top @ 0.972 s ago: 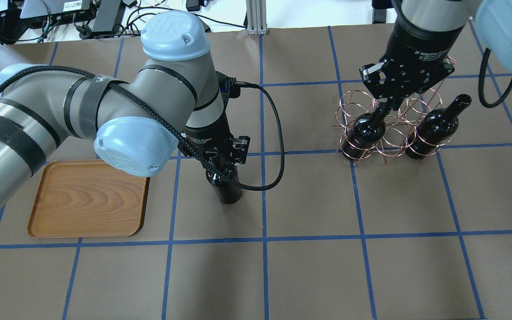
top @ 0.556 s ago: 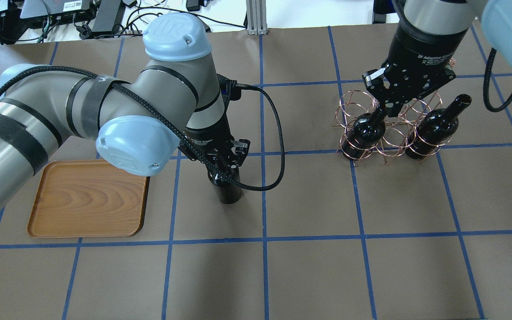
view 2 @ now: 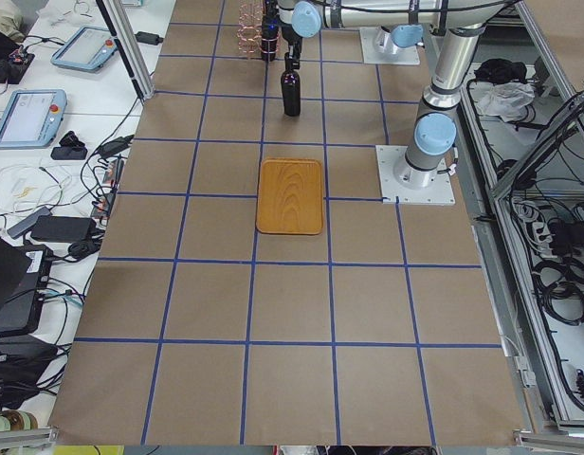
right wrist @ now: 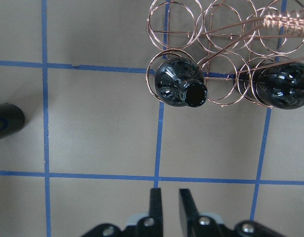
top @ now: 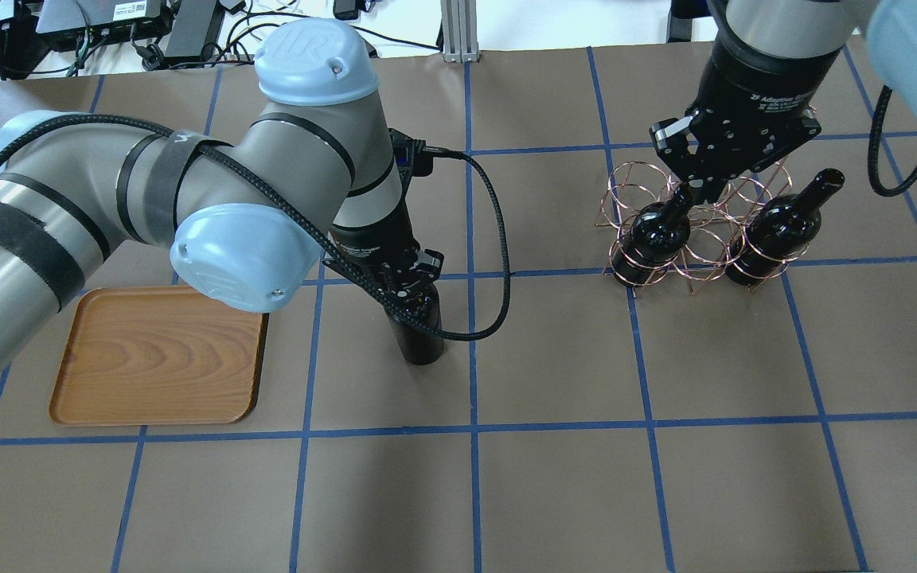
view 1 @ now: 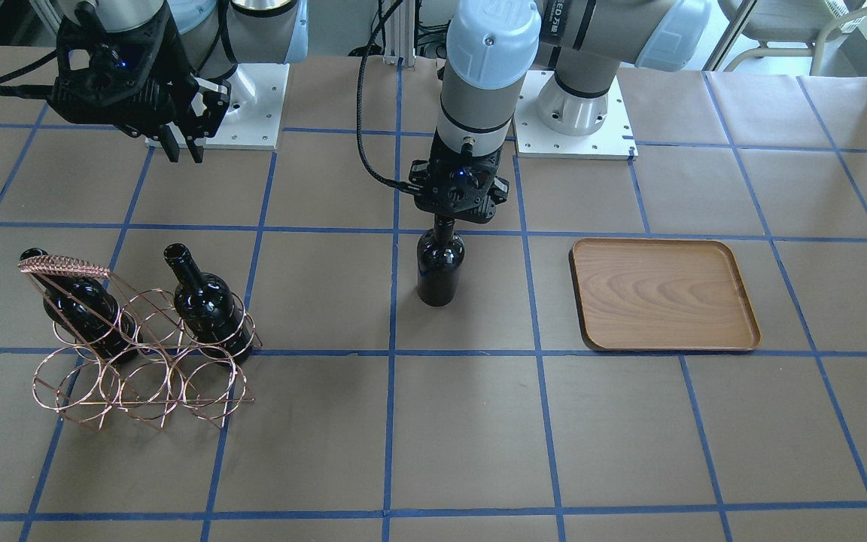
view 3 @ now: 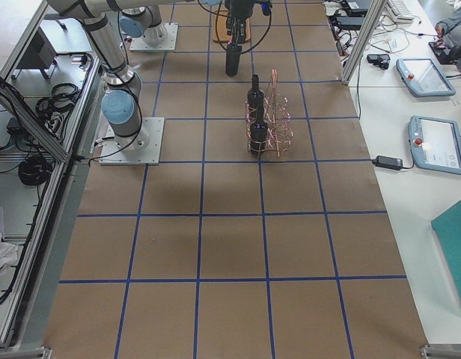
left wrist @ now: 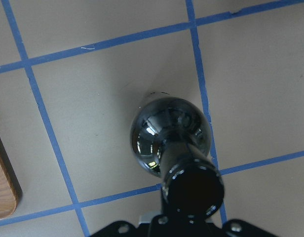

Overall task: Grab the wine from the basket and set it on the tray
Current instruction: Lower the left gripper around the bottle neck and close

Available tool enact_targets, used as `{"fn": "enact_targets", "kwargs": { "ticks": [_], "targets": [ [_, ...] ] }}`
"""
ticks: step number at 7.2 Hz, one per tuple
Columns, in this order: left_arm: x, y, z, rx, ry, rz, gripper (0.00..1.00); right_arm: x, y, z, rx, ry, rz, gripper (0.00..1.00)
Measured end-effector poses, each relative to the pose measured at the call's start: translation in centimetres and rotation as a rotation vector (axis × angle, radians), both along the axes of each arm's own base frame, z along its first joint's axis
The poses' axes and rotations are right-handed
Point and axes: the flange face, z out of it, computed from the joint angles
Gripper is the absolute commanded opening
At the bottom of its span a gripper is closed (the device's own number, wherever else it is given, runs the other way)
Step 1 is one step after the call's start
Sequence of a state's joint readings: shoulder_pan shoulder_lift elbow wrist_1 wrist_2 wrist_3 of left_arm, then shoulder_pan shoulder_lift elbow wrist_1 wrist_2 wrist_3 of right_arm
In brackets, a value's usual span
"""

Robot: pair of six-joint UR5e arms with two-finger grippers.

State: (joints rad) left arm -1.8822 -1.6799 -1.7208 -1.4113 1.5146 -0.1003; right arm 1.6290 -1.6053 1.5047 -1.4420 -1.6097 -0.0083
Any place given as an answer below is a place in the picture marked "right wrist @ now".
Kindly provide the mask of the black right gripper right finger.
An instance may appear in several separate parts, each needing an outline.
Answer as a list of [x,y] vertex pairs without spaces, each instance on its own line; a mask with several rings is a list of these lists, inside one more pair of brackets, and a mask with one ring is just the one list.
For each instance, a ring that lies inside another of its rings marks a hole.
[[280,233],[255,221],[245,220],[229,229],[220,216],[199,213],[189,189],[179,189],[180,221],[187,237],[279,237]]

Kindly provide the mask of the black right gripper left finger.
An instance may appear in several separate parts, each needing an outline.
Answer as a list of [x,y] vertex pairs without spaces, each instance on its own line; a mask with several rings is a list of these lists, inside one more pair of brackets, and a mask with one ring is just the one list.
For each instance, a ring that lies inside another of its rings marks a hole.
[[149,211],[147,215],[139,218],[121,230],[111,223],[103,223],[86,232],[84,237],[162,237],[163,212],[161,189],[150,190]]

